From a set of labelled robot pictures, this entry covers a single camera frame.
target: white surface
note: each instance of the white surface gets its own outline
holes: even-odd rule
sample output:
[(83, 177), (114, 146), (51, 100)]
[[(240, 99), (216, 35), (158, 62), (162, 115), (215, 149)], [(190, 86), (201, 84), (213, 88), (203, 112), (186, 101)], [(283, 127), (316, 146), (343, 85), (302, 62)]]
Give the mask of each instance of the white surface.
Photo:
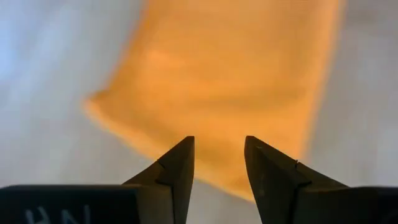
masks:
[[(398, 175), (398, 2), (349, 0), (307, 162), (350, 185)], [(0, 185), (121, 183), (150, 161), (81, 102), (106, 83), (137, 0), (0, 0)], [(189, 223), (259, 223), (253, 204), (195, 182)]]

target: blurred orange sheet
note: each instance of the blurred orange sheet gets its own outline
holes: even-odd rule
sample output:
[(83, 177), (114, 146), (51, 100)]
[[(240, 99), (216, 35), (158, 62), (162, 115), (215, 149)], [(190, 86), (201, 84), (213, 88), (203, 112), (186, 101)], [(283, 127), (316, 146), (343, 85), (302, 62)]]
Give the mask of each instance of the blurred orange sheet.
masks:
[(195, 177), (253, 200), (244, 138), (303, 156), (339, 15), (335, 0), (148, 0), (86, 108), (152, 159), (194, 135)]

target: orange object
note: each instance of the orange object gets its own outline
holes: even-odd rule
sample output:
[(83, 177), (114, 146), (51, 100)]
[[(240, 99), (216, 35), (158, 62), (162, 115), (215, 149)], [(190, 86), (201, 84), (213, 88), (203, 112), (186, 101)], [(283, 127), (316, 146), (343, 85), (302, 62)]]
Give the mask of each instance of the orange object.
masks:
[(253, 200), (244, 138), (303, 156), (337, 20), (334, 0), (148, 0), (88, 112), (152, 159), (194, 135), (195, 176)]

